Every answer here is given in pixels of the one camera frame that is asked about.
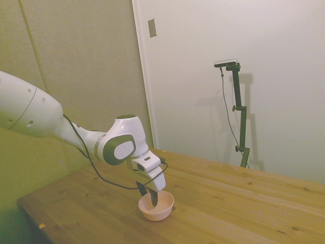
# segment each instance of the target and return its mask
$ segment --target bowl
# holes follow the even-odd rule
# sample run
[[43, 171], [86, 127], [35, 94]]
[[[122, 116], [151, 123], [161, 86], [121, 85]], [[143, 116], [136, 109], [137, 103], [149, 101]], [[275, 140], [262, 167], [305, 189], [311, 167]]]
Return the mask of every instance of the bowl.
[[154, 207], [151, 203], [151, 195], [147, 193], [139, 201], [139, 209], [144, 217], [151, 221], [160, 221], [167, 218], [174, 205], [174, 197], [169, 192], [158, 192], [158, 204]]

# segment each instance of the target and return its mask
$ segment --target black cable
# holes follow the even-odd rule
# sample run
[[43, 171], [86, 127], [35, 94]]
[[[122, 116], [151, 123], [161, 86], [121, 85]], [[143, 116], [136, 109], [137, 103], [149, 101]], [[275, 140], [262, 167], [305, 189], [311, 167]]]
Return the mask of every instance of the black cable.
[[223, 95], [223, 100], [224, 100], [224, 105], [225, 105], [225, 110], [227, 112], [227, 118], [228, 118], [228, 124], [229, 124], [229, 127], [230, 127], [230, 130], [232, 131], [232, 135], [234, 136], [234, 139], [236, 141], [236, 144], [237, 144], [237, 147], [239, 147], [239, 144], [238, 144], [238, 141], [237, 141], [237, 138], [235, 136], [235, 133], [233, 131], [233, 128], [232, 128], [232, 125], [230, 124], [230, 119], [229, 119], [229, 112], [228, 112], [228, 106], [227, 106], [227, 102], [225, 101], [225, 96], [224, 96], [224, 81], [223, 81], [223, 77], [224, 77], [224, 74], [222, 72], [222, 67], [219, 67], [220, 68], [220, 71], [221, 71], [221, 78], [222, 78], [222, 95]]
[[[79, 149], [79, 151], [81, 151], [82, 154], [83, 154], [85, 157], [87, 157], [87, 158], [89, 159], [89, 161], [90, 161], [92, 167], [93, 167], [94, 170], [96, 171], [96, 173], [97, 173], [97, 175], [99, 176], [99, 178], [101, 178], [103, 181], [105, 181], [105, 182], [107, 182], [107, 183], [109, 183], [109, 184], [115, 185], [115, 186], [117, 186], [117, 187], [122, 187], [122, 188], [127, 189], [127, 190], [137, 190], [137, 189], [139, 189], [139, 187], [135, 187], [135, 188], [125, 187], [125, 186], [122, 186], [122, 185], [119, 185], [119, 184], [117, 184], [117, 183], [113, 183], [113, 182], [111, 182], [111, 181], [109, 181], [109, 180], [104, 179], [104, 178], [101, 176], [101, 174], [97, 171], [97, 169], [96, 169], [94, 163], [92, 162], [92, 159], [90, 158], [90, 154], [89, 154], [89, 151], [88, 151], [88, 149], [87, 149], [87, 146], [86, 146], [85, 142], [83, 141], [83, 139], [82, 139], [81, 136], [79, 135], [79, 133], [78, 133], [78, 131], [76, 130], [76, 128], [74, 127], [74, 125], [72, 124], [71, 120], [70, 120], [67, 116], [65, 116], [65, 115], [63, 115], [63, 116], [68, 120], [68, 122], [70, 123], [72, 129], [75, 131], [75, 133], [77, 134], [77, 136], [78, 136], [79, 139], [81, 140], [83, 146], [85, 147], [85, 150], [86, 150], [87, 155], [85, 155], [85, 154], [84, 154], [80, 149]], [[160, 172], [160, 173], [159, 173], [158, 175], [156, 175], [154, 178], [152, 178], [151, 180], [149, 180], [148, 182], [146, 182], [145, 184], [143, 184], [143, 185], [140, 186], [140, 187], [146, 186], [147, 184], [149, 184], [150, 182], [152, 182], [152, 181], [155, 180], [158, 176], [160, 176], [162, 173], [165, 172], [165, 170], [168, 168], [168, 164], [167, 164], [166, 162], [163, 162], [161, 159], [160, 159], [160, 163], [165, 164], [165, 165], [166, 165], [166, 168], [163, 169], [162, 172]]]

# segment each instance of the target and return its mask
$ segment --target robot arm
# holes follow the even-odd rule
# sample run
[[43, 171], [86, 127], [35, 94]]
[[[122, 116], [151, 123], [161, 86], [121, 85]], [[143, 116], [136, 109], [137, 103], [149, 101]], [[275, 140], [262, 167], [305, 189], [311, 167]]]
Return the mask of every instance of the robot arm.
[[[145, 184], [161, 173], [160, 158], [146, 143], [140, 119], [135, 115], [116, 118], [107, 132], [89, 131], [63, 115], [61, 104], [46, 92], [10, 74], [0, 71], [0, 127], [33, 137], [51, 136], [92, 159], [119, 165], [126, 161], [128, 174]], [[163, 173], [147, 187], [160, 191], [166, 186]]]

